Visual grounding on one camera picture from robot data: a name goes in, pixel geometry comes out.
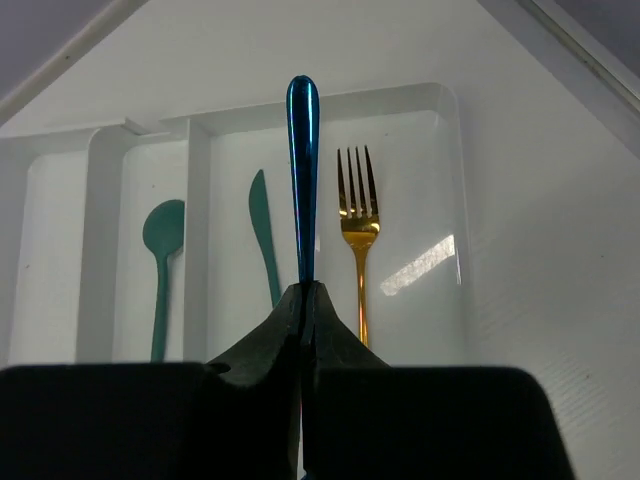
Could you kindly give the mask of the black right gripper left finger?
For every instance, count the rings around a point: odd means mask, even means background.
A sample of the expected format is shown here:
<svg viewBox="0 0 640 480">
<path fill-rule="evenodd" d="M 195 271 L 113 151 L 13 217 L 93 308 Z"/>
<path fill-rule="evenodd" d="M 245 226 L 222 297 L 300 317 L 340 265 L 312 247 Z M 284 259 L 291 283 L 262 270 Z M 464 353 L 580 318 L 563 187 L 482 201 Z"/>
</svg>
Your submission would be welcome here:
<svg viewBox="0 0 640 480">
<path fill-rule="evenodd" d="M 1 373 L 5 479 L 293 479 L 304 290 L 210 362 Z"/>
</svg>

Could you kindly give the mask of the gold metal fork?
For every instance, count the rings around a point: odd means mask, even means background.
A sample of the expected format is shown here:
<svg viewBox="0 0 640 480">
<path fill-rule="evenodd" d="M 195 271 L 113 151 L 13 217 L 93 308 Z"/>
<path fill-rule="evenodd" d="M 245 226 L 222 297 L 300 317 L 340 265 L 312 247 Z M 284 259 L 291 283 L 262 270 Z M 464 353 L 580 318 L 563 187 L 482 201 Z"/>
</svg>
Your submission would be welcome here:
<svg viewBox="0 0 640 480">
<path fill-rule="evenodd" d="M 368 252 L 380 233 L 380 217 L 376 183 L 368 146 L 363 147 L 364 163 L 360 149 L 338 149 L 338 195 L 341 233 L 350 246 L 356 264 L 358 291 L 359 339 L 369 347 L 369 322 L 367 315 L 366 261 Z"/>
</svg>

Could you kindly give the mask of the teal plastic spoon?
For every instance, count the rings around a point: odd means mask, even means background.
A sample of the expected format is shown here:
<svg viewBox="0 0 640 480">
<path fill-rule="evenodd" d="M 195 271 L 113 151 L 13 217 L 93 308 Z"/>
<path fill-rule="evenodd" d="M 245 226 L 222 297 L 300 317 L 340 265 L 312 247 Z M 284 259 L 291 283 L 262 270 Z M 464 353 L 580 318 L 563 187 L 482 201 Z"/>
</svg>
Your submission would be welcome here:
<svg viewBox="0 0 640 480">
<path fill-rule="evenodd" d="M 184 245 L 185 203 L 171 199 L 157 205 L 142 229 L 143 243 L 154 256 L 157 291 L 152 332 L 152 362 L 163 362 L 166 354 L 169 302 L 169 258 Z"/>
</svg>

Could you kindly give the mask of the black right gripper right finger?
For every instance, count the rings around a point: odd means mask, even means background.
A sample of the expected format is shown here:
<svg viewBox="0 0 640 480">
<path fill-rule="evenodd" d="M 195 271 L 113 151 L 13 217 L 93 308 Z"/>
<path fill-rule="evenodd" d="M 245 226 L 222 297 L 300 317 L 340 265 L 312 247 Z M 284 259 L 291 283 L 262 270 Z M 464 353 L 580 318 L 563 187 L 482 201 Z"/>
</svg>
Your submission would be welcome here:
<svg viewBox="0 0 640 480">
<path fill-rule="evenodd" d="M 550 402 L 524 370 L 392 367 L 307 292 L 304 467 L 312 479 L 571 479 Z"/>
</svg>

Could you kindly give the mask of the blue metal fork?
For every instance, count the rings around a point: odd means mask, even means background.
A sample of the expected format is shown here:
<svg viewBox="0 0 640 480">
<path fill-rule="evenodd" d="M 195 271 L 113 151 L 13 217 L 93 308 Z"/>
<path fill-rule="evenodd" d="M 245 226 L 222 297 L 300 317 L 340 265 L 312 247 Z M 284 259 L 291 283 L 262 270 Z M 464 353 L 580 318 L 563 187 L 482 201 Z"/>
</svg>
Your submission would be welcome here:
<svg viewBox="0 0 640 480">
<path fill-rule="evenodd" d="M 286 94 L 294 223 L 300 283 L 314 280 L 320 103 L 306 75 L 294 77 Z"/>
</svg>

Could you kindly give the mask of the teal plastic knife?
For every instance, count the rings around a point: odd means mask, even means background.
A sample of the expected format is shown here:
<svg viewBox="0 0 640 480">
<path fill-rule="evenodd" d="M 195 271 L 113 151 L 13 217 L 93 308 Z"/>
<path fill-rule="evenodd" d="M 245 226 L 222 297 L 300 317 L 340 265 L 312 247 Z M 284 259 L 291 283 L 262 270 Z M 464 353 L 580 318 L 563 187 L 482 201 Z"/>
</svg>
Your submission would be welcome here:
<svg viewBox="0 0 640 480">
<path fill-rule="evenodd" d="M 280 301 L 282 292 L 273 242 L 268 194 L 264 171 L 254 176 L 248 197 L 249 215 L 263 257 L 272 307 Z"/>
</svg>

